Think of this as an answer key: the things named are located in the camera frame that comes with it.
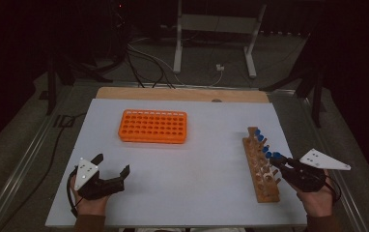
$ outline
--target human hand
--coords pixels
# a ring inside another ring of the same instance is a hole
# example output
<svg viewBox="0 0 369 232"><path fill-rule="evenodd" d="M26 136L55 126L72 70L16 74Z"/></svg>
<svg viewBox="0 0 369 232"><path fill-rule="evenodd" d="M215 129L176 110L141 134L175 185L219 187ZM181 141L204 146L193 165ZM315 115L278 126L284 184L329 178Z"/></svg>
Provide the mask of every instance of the human hand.
<svg viewBox="0 0 369 232"><path fill-rule="evenodd" d="M110 195L104 196L97 200L82 199L78 192L74 189L76 175L71 178L71 190L75 199L76 210L79 215L97 215L105 216L106 203Z"/></svg>
<svg viewBox="0 0 369 232"><path fill-rule="evenodd" d="M326 178L326 182L330 185L329 178ZM297 197L302 202L304 210L309 216L317 218L332 215L333 198L329 188L323 186L317 192L303 192L292 184L290 186L297 192Z"/></svg>

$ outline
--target white stand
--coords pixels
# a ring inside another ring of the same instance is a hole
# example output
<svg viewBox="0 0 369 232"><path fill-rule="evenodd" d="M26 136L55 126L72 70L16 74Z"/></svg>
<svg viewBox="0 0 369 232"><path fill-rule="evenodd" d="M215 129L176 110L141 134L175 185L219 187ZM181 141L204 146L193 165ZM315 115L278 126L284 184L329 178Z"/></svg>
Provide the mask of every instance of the white stand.
<svg viewBox="0 0 369 232"><path fill-rule="evenodd" d="M183 50L182 30L197 30L197 31L251 34L250 44L244 48L244 56L249 77L254 78L257 76L251 52L256 42L257 35L259 34L263 15L266 10L266 5L262 5L260 12L256 18L251 18L251 17L182 14L182 0L178 1L179 3L178 3L176 51L175 51L175 61L173 64L174 73L181 72L182 50Z"/></svg>

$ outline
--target test tube rack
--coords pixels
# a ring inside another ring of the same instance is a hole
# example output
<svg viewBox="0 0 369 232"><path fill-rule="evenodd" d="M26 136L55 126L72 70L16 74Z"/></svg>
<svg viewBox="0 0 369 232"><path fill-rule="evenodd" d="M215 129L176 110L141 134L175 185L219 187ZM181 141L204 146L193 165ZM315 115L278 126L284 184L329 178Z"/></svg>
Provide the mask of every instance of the test tube rack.
<svg viewBox="0 0 369 232"><path fill-rule="evenodd" d="M279 190L277 184L281 179L274 179L278 169L271 170L270 162L266 159L265 146L267 139L260 134L257 127L248 128L248 137L242 139L245 155L248 160L251 178L259 203L278 202Z"/></svg>

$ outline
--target white table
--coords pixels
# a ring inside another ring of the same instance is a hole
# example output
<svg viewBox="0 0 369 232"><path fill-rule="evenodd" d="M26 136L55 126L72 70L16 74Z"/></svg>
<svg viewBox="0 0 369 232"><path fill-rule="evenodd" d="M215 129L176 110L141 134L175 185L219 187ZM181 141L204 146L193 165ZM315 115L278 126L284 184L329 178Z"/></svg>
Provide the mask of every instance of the white table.
<svg viewBox="0 0 369 232"><path fill-rule="evenodd" d="M127 108L185 111L185 144L122 142L117 130ZM248 136L247 127L250 126L262 130L273 151L291 156L271 103L95 99L76 141L46 226L73 226L75 218L66 196L67 178L80 158L91 160L100 153L104 154L104 161L99 165L102 179L119 176L128 164L131 171L125 179L126 190L116 193L108 202L108 226L306 224L306 213L296 193L285 181L278 185L280 202L257 202L241 141Z"/></svg>

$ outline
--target floor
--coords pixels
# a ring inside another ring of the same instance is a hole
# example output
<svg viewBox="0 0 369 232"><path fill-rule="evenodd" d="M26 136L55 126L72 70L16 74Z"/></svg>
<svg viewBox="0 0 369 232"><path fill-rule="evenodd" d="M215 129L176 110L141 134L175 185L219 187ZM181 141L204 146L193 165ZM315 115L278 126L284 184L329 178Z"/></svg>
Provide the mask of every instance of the floor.
<svg viewBox="0 0 369 232"><path fill-rule="evenodd" d="M248 37L223 34L207 40L199 36L194 34L194 38L184 41L179 74L171 71L174 39L133 38L129 43L129 57L137 70L136 75L128 62L103 74L112 79L112 83L100 83L84 73L75 72L77 79L73 86L58 84L58 104L49 116L45 115L47 102L39 99L41 92L46 90L46 73L37 78L35 95L0 133L0 231L71 231L49 228L44 222L83 119L76 119L73 127L64 130L54 125L59 115L86 112L99 87L137 87L136 78L139 78L145 87L156 83L156 87L168 88L171 83L176 88L257 90L286 77L305 45L305 39L300 37L260 35L253 50L258 75L250 78L242 52ZM144 57L143 53L147 54L146 59L138 57ZM158 61L163 72L152 59ZM106 59L98 59L98 62L99 66L109 63ZM224 67L222 72L216 70L217 64ZM299 80L269 94L291 151L299 157L311 148L319 148L353 168L350 172L333 172L343 190L335 214L345 231L369 231L369 166L328 89L323 90L322 127L318 129L308 116L311 99L294 96L298 84ZM284 226L254 228L254 231L303 229L304 226ZM118 229L106 228L106 231Z"/></svg>

